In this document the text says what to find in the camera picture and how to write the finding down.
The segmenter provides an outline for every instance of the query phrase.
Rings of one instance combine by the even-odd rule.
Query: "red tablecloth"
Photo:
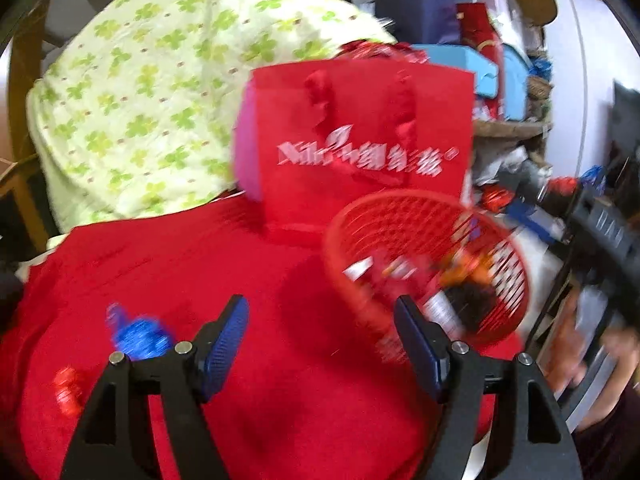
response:
[[[73,366],[95,381],[113,346],[105,309],[159,317],[191,338],[233,293],[250,322],[222,393],[204,406],[234,480],[409,478],[437,410],[408,367],[383,364],[324,277],[317,251],[258,234],[242,197],[160,218],[76,228],[33,269],[2,340],[0,413],[14,413],[28,460],[57,479],[76,420],[51,384]],[[511,358],[516,336],[484,353]],[[159,399],[152,423],[166,480],[178,474]],[[481,427],[492,412],[486,401]]]

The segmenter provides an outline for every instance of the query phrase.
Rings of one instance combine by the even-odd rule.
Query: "navy blue bag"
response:
[[[376,16],[396,22],[398,41],[460,43],[454,0],[375,0]]]

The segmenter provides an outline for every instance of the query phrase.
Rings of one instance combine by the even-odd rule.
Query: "person's hand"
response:
[[[577,386],[586,371],[586,365],[581,359],[584,339],[575,329],[578,295],[579,291],[574,290],[566,298],[561,318],[558,319],[560,325],[551,342],[551,358],[546,366],[545,376],[554,392],[562,391],[569,384]],[[634,329],[608,329],[600,342],[611,356],[618,359],[618,364],[589,413],[578,425],[577,431],[604,420],[612,412],[640,362],[640,340]]]

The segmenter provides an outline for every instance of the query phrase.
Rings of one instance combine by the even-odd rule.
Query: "metal bolt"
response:
[[[112,365],[117,365],[120,364],[121,362],[124,361],[124,357],[125,355],[123,354],[123,352],[117,351],[117,352],[113,352],[110,356],[109,356],[109,362]]]
[[[454,341],[453,343],[451,343],[451,349],[456,354],[464,355],[469,352],[469,345],[464,341]]]
[[[525,352],[522,352],[518,354],[518,361],[520,361],[525,366],[531,366],[533,364],[533,357]]]
[[[174,346],[174,350],[178,354],[188,354],[189,352],[191,352],[192,348],[193,345],[191,344],[191,341],[180,341]]]

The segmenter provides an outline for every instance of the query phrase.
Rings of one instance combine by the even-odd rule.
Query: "blue storage bin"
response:
[[[504,45],[504,118],[523,121],[527,113],[529,67],[512,46]]]
[[[461,68],[476,74],[476,95],[493,99],[498,95],[498,66],[470,46],[414,44],[426,50],[433,64]]]

